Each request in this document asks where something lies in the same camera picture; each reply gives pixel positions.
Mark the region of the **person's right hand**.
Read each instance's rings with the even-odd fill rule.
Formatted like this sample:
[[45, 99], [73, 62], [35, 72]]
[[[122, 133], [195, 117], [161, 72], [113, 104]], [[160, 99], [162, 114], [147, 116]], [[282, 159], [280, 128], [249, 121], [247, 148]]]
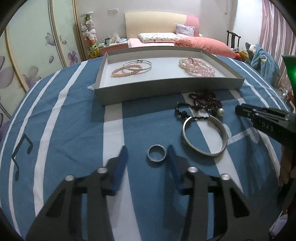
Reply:
[[281, 146], [282, 156], [280, 161], [280, 175], [279, 175], [279, 184], [283, 186], [287, 184], [289, 179], [295, 179], [295, 151], [287, 148], [285, 146]]

